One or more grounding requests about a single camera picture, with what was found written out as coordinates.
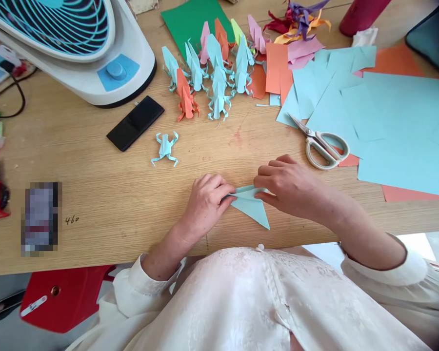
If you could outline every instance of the black cable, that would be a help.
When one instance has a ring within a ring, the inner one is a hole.
[[[13,74],[10,73],[10,77],[11,77],[11,79],[13,80],[13,83],[7,85],[3,90],[1,90],[1,91],[0,91],[0,96],[1,96],[4,92],[6,92],[8,89],[10,89],[12,86],[16,85],[16,87],[18,88],[18,91],[20,92],[20,95],[21,95],[21,107],[20,107],[20,109],[18,110],[18,112],[14,113],[14,114],[12,114],[12,115],[9,115],[9,116],[0,116],[0,118],[11,118],[11,117],[15,117],[15,116],[19,115],[21,112],[23,112],[23,110],[24,110],[24,108],[25,108],[25,106],[26,106],[26,98],[24,97],[24,93],[23,93],[23,90],[21,89],[20,82],[22,82],[22,81],[24,81],[24,80],[26,80],[26,79],[29,79],[29,78],[30,78],[34,73],[36,73],[37,71],[38,71],[38,68],[36,67],[36,68],[34,69],[34,71],[32,71],[30,74],[28,74],[27,76],[25,76],[25,77],[23,77],[23,78],[20,78],[20,79],[16,79],[16,78],[13,76]]]

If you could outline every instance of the fan button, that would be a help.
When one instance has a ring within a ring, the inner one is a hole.
[[[115,80],[122,80],[127,76],[127,72],[118,62],[111,62],[106,66],[106,71]]]

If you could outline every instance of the hand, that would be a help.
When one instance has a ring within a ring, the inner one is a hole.
[[[254,186],[267,188],[273,193],[257,193],[256,198],[282,212],[323,225],[327,225],[330,218],[336,217],[333,213],[335,199],[342,201],[342,197],[346,196],[320,181],[289,155],[270,161],[268,166],[260,166],[259,175],[254,178]]]
[[[206,174],[195,179],[187,208],[177,223],[183,239],[193,246],[205,236],[236,200],[235,196],[223,198],[235,192],[220,175]]]

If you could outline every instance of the red stool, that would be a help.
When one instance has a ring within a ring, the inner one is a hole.
[[[25,322],[51,332],[66,333],[99,309],[102,281],[116,266],[35,272],[21,304]]]

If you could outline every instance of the scissors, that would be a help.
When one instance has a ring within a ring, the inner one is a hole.
[[[311,129],[307,128],[299,119],[288,113],[289,117],[291,117],[294,123],[297,124],[298,128],[306,134],[306,155],[309,159],[309,162],[316,168],[321,170],[329,170],[338,166],[340,162],[342,162],[345,158],[350,154],[350,147],[348,143],[341,138],[340,136],[333,133],[321,133],[314,132]],[[323,137],[329,137],[338,141],[343,148],[343,155],[340,155],[335,148],[330,145]],[[311,147],[313,147],[319,154],[322,155],[324,159],[328,161],[327,165],[322,165],[318,163],[311,155]]]

